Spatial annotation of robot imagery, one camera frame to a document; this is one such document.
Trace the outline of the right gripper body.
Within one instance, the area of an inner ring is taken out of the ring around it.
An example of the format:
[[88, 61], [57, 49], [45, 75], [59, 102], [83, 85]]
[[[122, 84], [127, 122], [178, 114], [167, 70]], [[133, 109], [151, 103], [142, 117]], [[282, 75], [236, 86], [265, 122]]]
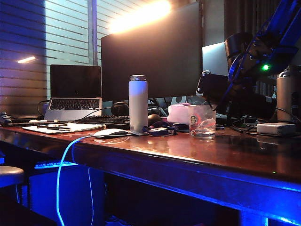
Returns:
[[265, 44], [226, 44], [229, 86], [223, 95], [220, 110], [232, 112], [274, 112], [276, 101], [260, 94], [239, 92], [238, 82], [259, 79], [282, 72], [296, 55], [295, 46]]

